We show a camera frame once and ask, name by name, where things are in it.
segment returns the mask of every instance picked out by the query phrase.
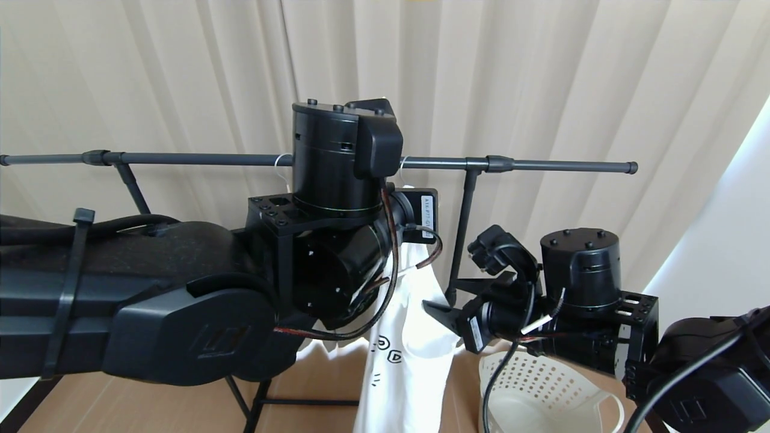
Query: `beige curtain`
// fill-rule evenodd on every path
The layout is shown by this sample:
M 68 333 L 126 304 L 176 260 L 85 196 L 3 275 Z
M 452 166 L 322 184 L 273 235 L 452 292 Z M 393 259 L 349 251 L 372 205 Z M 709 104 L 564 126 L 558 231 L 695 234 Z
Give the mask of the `beige curtain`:
M 539 254 L 552 230 L 612 230 L 626 290 L 644 289 L 770 94 L 766 0 L 3 2 L 0 33 L 7 154 L 284 153 L 292 102 L 386 96 L 405 155 L 638 161 L 634 176 L 482 175 L 468 232 L 498 223 Z M 266 167 L 134 170 L 153 212 L 228 227 L 248 196 L 283 190 Z M 112 169 L 0 173 L 5 213 L 135 212 Z M 463 174 L 403 177 L 440 191 L 446 281 Z

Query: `white garment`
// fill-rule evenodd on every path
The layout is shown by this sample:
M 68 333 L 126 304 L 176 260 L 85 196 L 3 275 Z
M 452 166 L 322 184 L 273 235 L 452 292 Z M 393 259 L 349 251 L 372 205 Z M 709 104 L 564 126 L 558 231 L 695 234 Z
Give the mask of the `white garment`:
M 399 268 L 427 258 L 425 245 L 405 243 Z M 383 275 L 390 275 L 388 259 Z M 382 286 L 375 305 L 382 305 Z M 444 389 L 459 337 L 423 309 L 446 304 L 432 267 L 399 278 L 393 298 L 372 327 L 354 433 L 434 433 L 441 423 Z

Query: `laundry basket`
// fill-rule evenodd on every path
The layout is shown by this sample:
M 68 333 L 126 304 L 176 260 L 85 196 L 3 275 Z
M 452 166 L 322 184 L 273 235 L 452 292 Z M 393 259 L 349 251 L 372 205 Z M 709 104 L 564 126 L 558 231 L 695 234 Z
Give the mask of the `laundry basket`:
M 504 352 L 483 357 L 479 363 L 481 395 Z M 599 404 L 613 398 L 618 423 L 602 430 Z M 484 431 L 479 413 L 479 432 Z M 559 361 L 518 351 L 497 377 L 489 399 L 492 433 L 617 433 L 623 425 L 623 404 L 585 376 Z

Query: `brown floor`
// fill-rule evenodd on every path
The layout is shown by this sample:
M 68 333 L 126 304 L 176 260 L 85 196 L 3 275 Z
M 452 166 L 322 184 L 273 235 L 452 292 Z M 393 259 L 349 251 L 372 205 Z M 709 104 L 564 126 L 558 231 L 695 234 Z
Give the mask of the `brown floor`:
M 366 361 L 365 347 L 329 359 L 321 347 L 273 380 L 270 397 L 357 399 Z M 601 388 L 622 394 L 622 385 L 583 371 Z M 239 381 L 250 403 L 257 384 Z M 444 395 L 441 433 L 477 431 L 478 357 L 455 357 Z M 624 400 L 626 417 L 634 404 Z M 606 412 L 614 425 L 617 411 Z M 349 432 L 355 408 L 266 406 L 256 431 Z M 135 433 L 243 431 L 244 417 L 225 381 L 194 388 L 145 384 L 105 374 L 68 376 L 57 385 L 20 433 Z M 640 432 L 649 432 L 646 426 Z

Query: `black floor edge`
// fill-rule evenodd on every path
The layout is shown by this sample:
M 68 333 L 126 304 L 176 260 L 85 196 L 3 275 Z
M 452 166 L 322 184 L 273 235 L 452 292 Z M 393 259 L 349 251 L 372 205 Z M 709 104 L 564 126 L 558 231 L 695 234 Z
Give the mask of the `black floor edge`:
M 34 384 L 29 392 L 22 397 L 21 401 L 11 410 L 8 416 L 0 422 L 0 431 L 2 431 L 2 433 L 16 433 L 21 430 L 24 423 L 32 416 L 35 409 L 37 409 L 43 400 L 45 400 L 45 397 L 48 396 L 60 379 L 61 378 L 55 378 L 50 381 L 38 381 Z

